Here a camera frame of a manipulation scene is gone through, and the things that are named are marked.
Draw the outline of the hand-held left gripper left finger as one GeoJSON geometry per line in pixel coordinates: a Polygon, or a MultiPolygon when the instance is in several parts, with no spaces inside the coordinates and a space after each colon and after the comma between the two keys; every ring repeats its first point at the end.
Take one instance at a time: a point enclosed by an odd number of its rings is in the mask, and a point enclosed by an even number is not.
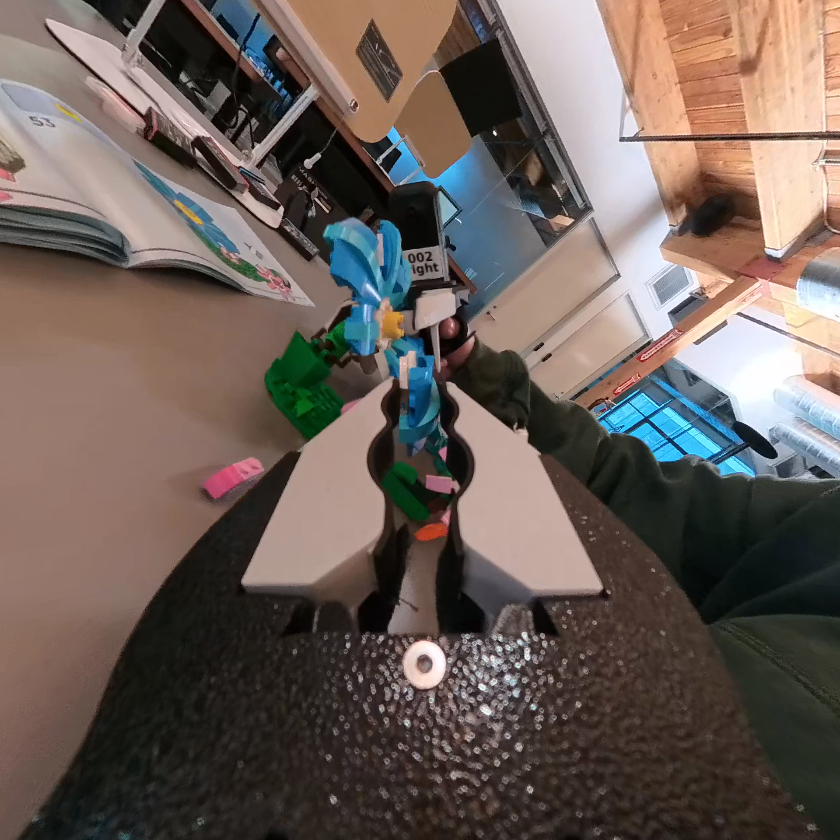
{"type": "Polygon", "coordinates": [[[241,580],[253,595],[393,604],[404,551],[380,470],[393,458],[397,380],[376,386],[297,453],[288,482],[241,580]]]}

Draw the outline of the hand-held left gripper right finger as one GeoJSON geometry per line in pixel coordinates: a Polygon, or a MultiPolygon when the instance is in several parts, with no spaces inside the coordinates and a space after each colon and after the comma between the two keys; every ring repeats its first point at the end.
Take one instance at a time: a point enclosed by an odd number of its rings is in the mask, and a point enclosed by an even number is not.
{"type": "Polygon", "coordinates": [[[526,436],[454,383],[449,454],[465,449],[466,473],[450,521],[463,556],[460,589],[485,613],[509,603],[598,596],[603,583],[526,436]]]}

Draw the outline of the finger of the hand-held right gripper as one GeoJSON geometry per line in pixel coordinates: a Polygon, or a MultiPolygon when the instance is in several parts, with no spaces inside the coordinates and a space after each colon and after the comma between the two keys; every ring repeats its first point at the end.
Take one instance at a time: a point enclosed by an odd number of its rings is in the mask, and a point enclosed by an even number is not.
{"type": "Polygon", "coordinates": [[[413,330],[425,329],[453,317],[457,309],[469,302],[468,290],[426,290],[413,304],[413,330]]]}

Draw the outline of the large blue lego flower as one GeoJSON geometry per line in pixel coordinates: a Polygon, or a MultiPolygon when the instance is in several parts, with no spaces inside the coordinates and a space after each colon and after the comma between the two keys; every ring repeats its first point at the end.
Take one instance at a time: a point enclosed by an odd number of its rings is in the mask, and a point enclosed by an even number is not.
{"type": "Polygon", "coordinates": [[[384,221],[374,233],[348,219],[327,226],[324,240],[331,248],[331,277],[350,299],[312,337],[311,347],[328,366],[355,361],[374,371],[385,364],[407,387],[424,350],[422,341],[413,339],[417,289],[399,230],[384,221]]]}

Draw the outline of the small blue lego flower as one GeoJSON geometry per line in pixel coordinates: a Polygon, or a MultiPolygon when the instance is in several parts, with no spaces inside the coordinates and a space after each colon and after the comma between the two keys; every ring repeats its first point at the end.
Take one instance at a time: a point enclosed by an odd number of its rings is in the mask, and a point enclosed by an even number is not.
{"type": "Polygon", "coordinates": [[[435,358],[423,351],[386,349],[385,361],[398,380],[404,401],[400,409],[397,435],[409,455],[420,449],[439,456],[448,444],[440,421],[441,396],[435,380],[435,358]]]}

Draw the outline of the green lego base plate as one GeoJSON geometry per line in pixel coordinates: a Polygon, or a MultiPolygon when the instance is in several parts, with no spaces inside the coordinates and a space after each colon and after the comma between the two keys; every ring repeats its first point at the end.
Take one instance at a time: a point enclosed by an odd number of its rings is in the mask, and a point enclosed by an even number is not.
{"type": "Polygon", "coordinates": [[[296,331],[265,375],[270,400],[305,440],[341,416],[343,399],[327,383],[330,367],[296,331]]]}

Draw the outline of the green lego leaf piece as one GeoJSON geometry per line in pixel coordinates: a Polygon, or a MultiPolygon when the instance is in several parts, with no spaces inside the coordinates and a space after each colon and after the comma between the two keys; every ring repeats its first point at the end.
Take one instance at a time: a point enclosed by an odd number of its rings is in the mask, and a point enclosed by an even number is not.
{"type": "Polygon", "coordinates": [[[385,473],[382,484],[388,497],[410,520],[425,522],[429,519],[429,505],[437,494],[425,487],[412,465],[395,462],[385,473]]]}

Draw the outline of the lego instruction booklet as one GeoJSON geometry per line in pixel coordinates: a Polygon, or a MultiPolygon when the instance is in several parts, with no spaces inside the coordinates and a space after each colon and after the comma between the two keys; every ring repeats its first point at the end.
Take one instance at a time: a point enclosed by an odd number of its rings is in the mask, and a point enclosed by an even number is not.
{"type": "Polygon", "coordinates": [[[2,80],[1,141],[3,243],[191,270],[313,307],[237,209],[158,175],[46,91],[2,80]]]}

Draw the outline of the small beige panel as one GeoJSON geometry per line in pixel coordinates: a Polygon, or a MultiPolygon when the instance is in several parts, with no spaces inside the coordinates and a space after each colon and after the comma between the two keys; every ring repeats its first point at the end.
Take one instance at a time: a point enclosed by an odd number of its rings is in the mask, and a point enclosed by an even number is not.
{"type": "Polygon", "coordinates": [[[430,70],[416,84],[394,128],[429,179],[441,176],[471,146],[464,118],[438,70],[430,70]]]}

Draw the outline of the black monitor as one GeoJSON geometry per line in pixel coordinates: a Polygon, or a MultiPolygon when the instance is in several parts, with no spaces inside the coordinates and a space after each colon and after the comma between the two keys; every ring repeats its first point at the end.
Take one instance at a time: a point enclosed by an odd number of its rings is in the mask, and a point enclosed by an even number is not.
{"type": "Polygon", "coordinates": [[[471,138],[521,117],[518,86],[498,38],[449,61],[440,72],[471,138]]]}

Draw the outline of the red beam sign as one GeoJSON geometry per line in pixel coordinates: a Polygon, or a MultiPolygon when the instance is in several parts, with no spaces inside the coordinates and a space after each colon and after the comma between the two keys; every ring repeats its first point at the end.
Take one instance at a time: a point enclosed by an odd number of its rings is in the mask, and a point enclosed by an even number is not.
{"type": "Polygon", "coordinates": [[[663,335],[660,339],[658,339],[655,343],[652,343],[648,346],[642,353],[640,353],[636,357],[636,361],[645,363],[648,360],[655,357],[658,353],[664,350],[673,342],[677,341],[684,335],[683,331],[679,328],[674,328],[668,331],[665,335],[663,335]]]}

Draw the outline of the black round lamp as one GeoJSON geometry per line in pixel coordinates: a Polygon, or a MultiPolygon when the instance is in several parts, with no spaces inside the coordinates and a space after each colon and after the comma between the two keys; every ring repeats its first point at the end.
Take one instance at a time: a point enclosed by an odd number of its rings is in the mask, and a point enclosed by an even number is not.
{"type": "Polygon", "coordinates": [[[739,441],[732,450],[732,456],[751,450],[758,456],[767,460],[775,460],[778,458],[778,451],[771,444],[771,441],[769,441],[765,436],[762,436],[750,425],[737,421],[731,425],[731,431],[739,441]]]}

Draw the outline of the person's green jacket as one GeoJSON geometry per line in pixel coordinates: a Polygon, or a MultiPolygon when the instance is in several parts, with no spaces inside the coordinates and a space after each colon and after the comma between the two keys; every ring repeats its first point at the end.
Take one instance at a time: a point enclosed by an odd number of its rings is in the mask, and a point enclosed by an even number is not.
{"type": "Polygon", "coordinates": [[[797,809],[839,833],[837,481],[755,480],[696,595],[753,729],[797,809]]]}

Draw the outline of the black ceiling rod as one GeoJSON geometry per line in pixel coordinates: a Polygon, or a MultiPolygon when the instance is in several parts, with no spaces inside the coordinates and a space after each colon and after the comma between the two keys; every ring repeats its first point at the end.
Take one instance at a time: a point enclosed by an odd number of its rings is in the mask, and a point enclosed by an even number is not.
{"type": "Polygon", "coordinates": [[[751,142],[835,142],[838,131],[796,131],[796,132],[750,132],[750,133],[682,133],[620,135],[620,143],[751,143],[751,142]]]}

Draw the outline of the white wall vent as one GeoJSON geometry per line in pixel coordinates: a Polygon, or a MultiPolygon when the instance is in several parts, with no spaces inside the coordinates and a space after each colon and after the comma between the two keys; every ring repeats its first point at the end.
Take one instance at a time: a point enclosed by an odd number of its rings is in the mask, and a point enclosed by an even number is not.
{"type": "Polygon", "coordinates": [[[646,283],[646,289],[657,310],[674,307],[697,289],[697,280],[691,269],[669,264],[646,283]]]}

